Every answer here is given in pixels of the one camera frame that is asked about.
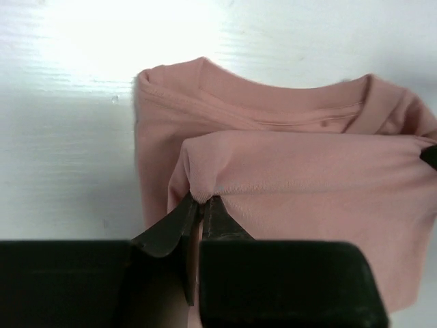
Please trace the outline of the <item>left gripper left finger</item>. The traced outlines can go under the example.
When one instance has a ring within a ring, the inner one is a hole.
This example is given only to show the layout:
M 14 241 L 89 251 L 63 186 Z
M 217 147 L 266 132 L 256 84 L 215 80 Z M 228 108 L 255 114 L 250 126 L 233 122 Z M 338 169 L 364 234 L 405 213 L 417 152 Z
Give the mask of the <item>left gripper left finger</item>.
M 121 301 L 138 269 L 168 264 L 189 305 L 188 259 L 198 203 L 191 194 L 131 240 L 1 242 L 2 327 L 116 327 Z

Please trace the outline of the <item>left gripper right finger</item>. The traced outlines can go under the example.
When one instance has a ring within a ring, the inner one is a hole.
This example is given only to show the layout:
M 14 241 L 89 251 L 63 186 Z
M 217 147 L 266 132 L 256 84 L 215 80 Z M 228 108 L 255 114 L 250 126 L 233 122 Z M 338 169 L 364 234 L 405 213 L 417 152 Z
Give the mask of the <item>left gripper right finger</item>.
M 388 327 L 371 268 L 338 241 L 260 241 L 211 198 L 199 245 L 204 327 Z

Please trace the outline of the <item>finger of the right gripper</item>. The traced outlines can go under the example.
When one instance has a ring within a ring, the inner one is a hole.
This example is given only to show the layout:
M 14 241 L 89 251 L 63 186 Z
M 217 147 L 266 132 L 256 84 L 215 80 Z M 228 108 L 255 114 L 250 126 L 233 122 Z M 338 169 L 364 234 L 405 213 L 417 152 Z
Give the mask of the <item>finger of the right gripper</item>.
M 437 171 L 437 145 L 422 149 L 420 159 Z

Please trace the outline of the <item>pink t shirt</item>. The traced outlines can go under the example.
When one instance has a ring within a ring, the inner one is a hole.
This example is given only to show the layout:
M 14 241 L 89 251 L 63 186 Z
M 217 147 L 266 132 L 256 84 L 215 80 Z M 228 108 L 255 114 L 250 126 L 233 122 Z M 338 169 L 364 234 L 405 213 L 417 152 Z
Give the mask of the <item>pink t shirt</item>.
M 189 305 L 168 264 L 133 273 L 125 327 L 204 327 L 199 245 L 207 202 L 260 241 L 338 241 L 366 258 L 386 313 L 419 293 L 436 220 L 436 117 L 410 90 L 367 74 L 315 89 L 262 85 L 206 58 L 136 80 L 136 160 L 146 230 L 191 194 Z

